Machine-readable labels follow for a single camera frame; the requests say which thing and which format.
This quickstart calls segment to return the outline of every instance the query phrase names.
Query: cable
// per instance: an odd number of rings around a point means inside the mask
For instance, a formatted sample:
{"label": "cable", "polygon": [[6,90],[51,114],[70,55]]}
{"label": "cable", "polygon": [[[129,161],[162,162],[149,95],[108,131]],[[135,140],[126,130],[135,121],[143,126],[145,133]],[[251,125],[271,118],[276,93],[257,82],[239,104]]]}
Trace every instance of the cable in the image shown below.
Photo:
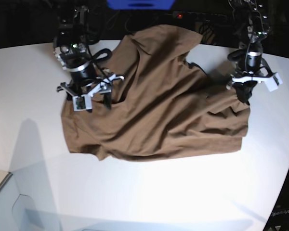
{"label": "cable", "polygon": [[234,7],[232,6],[232,4],[230,3],[230,0],[228,0],[228,3],[229,3],[229,5],[230,5],[231,8],[232,8],[232,16],[233,16],[233,20],[235,20],[235,9],[234,9]]}
{"label": "cable", "polygon": [[124,28],[125,28],[125,30],[126,30],[127,32],[133,33],[133,31],[130,31],[130,30],[128,30],[128,28],[127,28],[127,22],[130,20],[130,18],[131,18],[131,16],[125,21],[125,23],[124,23]]}
{"label": "cable", "polygon": [[250,45],[251,45],[251,40],[252,40],[252,37],[254,35],[254,27],[252,27],[252,33],[251,33],[251,36],[250,36],[250,42],[249,42],[249,45],[246,49],[246,54],[245,54],[245,61],[244,61],[244,66],[245,66],[245,70],[248,72],[247,70],[247,56],[248,56],[248,53],[250,51]]}
{"label": "cable", "polygon": [[95,44],[97,42],[99,42],[104,34],[104,30],[105,30],[105,7],[107,5],[106,1],[97,1],[96,4],[94,4],[94,7],[92,7],[92,5],[89,4],[88,5],[88,8],[89,8],[89,12],[91,12],[89,15],[88,15],[88,25],[89,25],[89,28],[90,27],[90,21],[92,21],[92,17],[96,17],[98,16],[99,17],[99,28],[97,30],[97,32],[95,33],[96,36],[93,40],[93,42],[91,42],[91,45],[92,44]]}
{"label": "cable", "polygon": [[110,81],[110,79],[108,78],[108,75],[106,75],[105,74],[105,72],[103,71],[103,69],[97,64],[97,62],[95,62],[95,60],[93,60],[93,56],[92,56],[92,53],[91,53],[91,50],[90,50],[90,48],[89,48],[89,46],[87,45],[87,49],[88,49],[88,52],[89,52],[89,55],[90,55],[90,61],[97,67],[97,69],[102,73],[102,75],[104,76],[104,78],[106,78],[107,80],[108,80],[108,83],[107,82],[105,82],[103,79],[102,80],[100,80],[99,82],[98,82],[98,84],[100,84],[101,82],[103,82],[103,83],[105,83],[105,84],[107,84],[107,85],[109,85],[110,87],[112,87],[112,82]]}
{"label": "cable", "polygon": [[199,29],[199,33],[202,34],[202,43],[207,44],[209,39],[215,35],[215,27],[212,24],[203,23]]}
{"label": "cable", "polygon": [[[116,18],[119,16],[120,11],[121,10],[115,12],[114,15],[111,16],[110,19],[106,22],[106,30],[111,30],[115,26],[115,24],[117,22]],[[111,20],[113,20],[114,22],[113,22],[113,24],[111,26],[108,26],[108,24],[110,23]]]}

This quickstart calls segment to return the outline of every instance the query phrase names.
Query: white table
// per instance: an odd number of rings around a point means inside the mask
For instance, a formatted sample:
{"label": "white table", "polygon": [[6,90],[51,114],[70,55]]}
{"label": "white table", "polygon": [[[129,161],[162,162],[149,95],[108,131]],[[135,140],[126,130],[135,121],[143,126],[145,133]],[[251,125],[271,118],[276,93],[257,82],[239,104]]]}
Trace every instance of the white table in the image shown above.
{"label": "white table", "polygon": [[[92,48],[114,49],[119,41]],[[199,45],[188,61],[227,66],[228,48]],[[47,230],[260,231],[289,168],[289,59],[264,55],[284,84],[253,91],[242,150],[134,163],[69,154],[60,112],[68,81],[52,44],[0,50],[0,169],[36,203]]]}

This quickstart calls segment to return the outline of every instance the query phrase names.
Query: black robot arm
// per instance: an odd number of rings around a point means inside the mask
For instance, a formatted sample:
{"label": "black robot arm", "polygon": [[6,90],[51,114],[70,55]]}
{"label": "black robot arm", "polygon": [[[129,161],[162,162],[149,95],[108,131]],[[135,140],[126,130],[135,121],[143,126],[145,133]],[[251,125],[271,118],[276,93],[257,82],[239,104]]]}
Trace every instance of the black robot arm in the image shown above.
{"label": "black robot arm", "polygon": [[87,0],[66,1],[58,5],[59,29],[53,40],[53,52],[72,78],[69,84],[61,83],[57,91],[66,91],[74,111],[90,112],[92,97],[96,93],[102,94],[105,107],[111,108],[112,82],[124,77],[99,66],[100,62],[112,56],[111,50],[102,49],[91,54],[89,45],[97,43],[94,38],[99,36],[88,26],[88,12]]}
{"label": "black robot arm", "polygon": [[265,82],[269,91],[276,90],[282,80],[278,73],[273,73],[268,63],[262,58],[262,41],[267,37],[270,26],[267,8],[261,0],[228,0],[233,8],[235,34],[239,37],[239,50],[228,55],[228,60],[236,63],[230,75],[229,85],[236,89],[238,99],[248,103],[257,83]]}

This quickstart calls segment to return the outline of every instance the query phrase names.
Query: brown shirt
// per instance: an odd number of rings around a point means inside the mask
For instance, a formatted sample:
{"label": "brown shirt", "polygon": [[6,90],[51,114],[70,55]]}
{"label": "brown shirt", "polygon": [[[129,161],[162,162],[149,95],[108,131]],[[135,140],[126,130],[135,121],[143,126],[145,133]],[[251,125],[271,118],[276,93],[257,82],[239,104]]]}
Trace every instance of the brown shirt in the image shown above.
{"label": "brown shirt", "polygon": [[168,25],[125,36],[105,65],[125,76],[114,82],[112,109],[93,98],[92,113],[74,112],[65,101],[69,151],[150,161],[239,150],[250,109],[185,61],[201,38]]}

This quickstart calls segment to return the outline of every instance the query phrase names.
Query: blue object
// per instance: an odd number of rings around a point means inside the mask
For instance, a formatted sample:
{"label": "blue object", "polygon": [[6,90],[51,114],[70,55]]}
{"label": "blue object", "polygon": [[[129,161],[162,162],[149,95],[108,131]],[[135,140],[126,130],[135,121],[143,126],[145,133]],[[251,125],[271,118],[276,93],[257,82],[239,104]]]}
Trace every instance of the blue object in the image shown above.
{"label": "blue object", "polygon": [[175,0],[107,0],[114,10],[169,10]]}

